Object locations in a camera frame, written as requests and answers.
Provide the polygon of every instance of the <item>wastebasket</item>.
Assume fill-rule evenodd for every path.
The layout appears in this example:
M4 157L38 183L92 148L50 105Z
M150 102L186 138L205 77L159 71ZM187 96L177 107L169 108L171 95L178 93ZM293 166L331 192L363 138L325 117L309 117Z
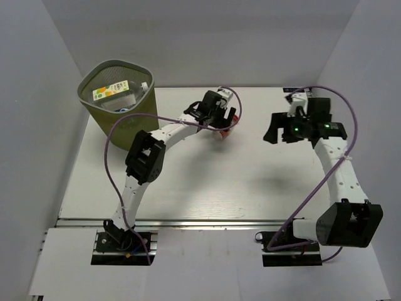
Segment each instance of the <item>wastebasket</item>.
M137 83L146 82L148 86L143 97L137 100L132 108L124 112L114 112L93 103L93 91L125 80ZM78 96L81 103L106 135L110 133L111 128L118 119L128 114L148 113L157 115L155 82L152 74L145 68L126 61L110 60L98 65L89 72L78 86ZM150 132L158 127L159 121L157 119L143 116L132 117L117 126L111 142L115 146L128 151L138 131L145 130Z

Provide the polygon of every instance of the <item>mesh trash can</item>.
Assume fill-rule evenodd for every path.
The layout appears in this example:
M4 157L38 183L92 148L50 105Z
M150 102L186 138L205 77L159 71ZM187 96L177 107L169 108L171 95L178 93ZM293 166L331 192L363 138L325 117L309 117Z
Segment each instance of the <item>mesh trash can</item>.
M134 107L124 112L114 112L95 105L92 102L93 91L122 81L146 82L148 90L137 101ZM123 116L132 113L148 113L157 115L155 83L152 74L137 65L120 60L105 61L93 69L78 86L81 103L95 119L106 135L110 133L114 123ZM157 119L148 117L132 117L124 120L114 131L111 142L125 150L131 148L132 141L139 130L150 132L158 129Z

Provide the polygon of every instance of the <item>cable tie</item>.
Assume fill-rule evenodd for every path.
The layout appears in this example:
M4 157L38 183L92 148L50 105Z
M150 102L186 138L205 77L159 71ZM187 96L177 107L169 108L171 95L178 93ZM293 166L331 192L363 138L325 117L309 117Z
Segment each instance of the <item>cable tie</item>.
M184 123L184 121L182 120L182 118L179 118L178 120L179 120L180 124L182 124L182 125L187 125L186 123Z
M348 160L348 161L351 161L352 160L352 157L351 156L347 156L347 155L345 155L345 154L342 154L340 157L338 157L337 159L341 159L341 158L344 158L345 160Z

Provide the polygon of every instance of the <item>gray wall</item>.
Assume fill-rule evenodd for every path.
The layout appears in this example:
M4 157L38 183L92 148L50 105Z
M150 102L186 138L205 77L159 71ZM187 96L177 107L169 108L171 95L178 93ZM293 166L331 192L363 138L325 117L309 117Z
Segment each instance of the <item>gray wall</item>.
M353 163L371 202L384 210L373 246L394 300L401 300L400 12L398 0L361 0L318 80L343 92L357 111ZM334 106L350 129L346 107Z
M85 113L81 75L40 0L0 1L0 292L25 300Z
M43 0L82 73L120 58L158 86L318 78L358 0Z

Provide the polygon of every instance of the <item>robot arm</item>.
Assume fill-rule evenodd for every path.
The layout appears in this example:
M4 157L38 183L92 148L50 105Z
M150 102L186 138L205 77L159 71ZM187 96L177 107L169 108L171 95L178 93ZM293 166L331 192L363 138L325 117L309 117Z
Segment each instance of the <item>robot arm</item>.
M198 124L193 116L187 114L182 114L180 119ZM198 128L192 125L168 124L150 133L141 131L137 134L125 161L127 176L122 194L125 214L130 225L135 224L135 217L145 190L162 171L164 152L186 137L196 134L197 131ZM128 229L123 220L121 204L118 205L112 220L118 228Z
M232 92L227 89L208 91L201 102L193 103L184 111L180 120L203 126L210 125L217 129L226 128L231 125L236 111L235 108L231 108L228 117L224 118L231 98ZM149 133L142 130L135 136L125 159L127 176L122 193L125 216L130 226L135 225L143 194L162 172L165 152L200 129L185 123L172 123ZM132 235L123 219L122 209L119 204L112 218L103 222L107 235L118 246L123 246L127 237Z
M296 95L296 101L287 100L287 113L275 113L264 140L275 144L278 129L283 128L287 143L308 139L319 157L325 174L344 156L347 148L346 132L341 123L331 122L330 99L310 98L306 102ZM350 160L345 160L329 177L330 207L315 219L294 219L286 240L319 241L321 245L367 247L382 217L380 205L371 204L363 192Z

